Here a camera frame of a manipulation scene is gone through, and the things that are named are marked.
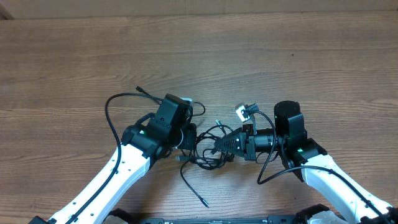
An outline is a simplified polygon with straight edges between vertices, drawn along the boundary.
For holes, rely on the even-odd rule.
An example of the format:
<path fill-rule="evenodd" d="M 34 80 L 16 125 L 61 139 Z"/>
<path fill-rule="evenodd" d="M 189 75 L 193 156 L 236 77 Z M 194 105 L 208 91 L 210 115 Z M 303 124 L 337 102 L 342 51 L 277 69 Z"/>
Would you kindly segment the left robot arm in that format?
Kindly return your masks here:
<path fill-rule="evenodd" d="M 47 223 L 103 223 L 127 190 L 160 159 L 179 147 L 193 116 L 193 101 L 171 94 L 116 136 L 117 148 L 95 178 Z"/>

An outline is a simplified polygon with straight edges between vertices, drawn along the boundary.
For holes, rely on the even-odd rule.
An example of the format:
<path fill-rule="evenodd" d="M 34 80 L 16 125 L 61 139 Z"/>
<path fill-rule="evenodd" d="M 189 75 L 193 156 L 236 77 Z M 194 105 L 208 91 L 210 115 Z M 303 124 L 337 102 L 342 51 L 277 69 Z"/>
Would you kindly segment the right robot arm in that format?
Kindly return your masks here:
<path fill-rule="evenodd" d="M 327 151 L 307 135 L 304 116 L 296 101 L 281 101 L 274 106 L 271 128 L 257 129 L 257 104 L 241 103 L 235 107 L 243 126 L 215 141 L 215 148 L 254 161 L 263 152 L 277 153 L 284 169 L 259 185 L 286 173 L 293 173 L 308 186 L 322 194 L 338 212 L 335 215 L 324 205 L 299 212 L 296 223 L 397 223 L 397 208 L 377 198 L 347 173 Z"/>

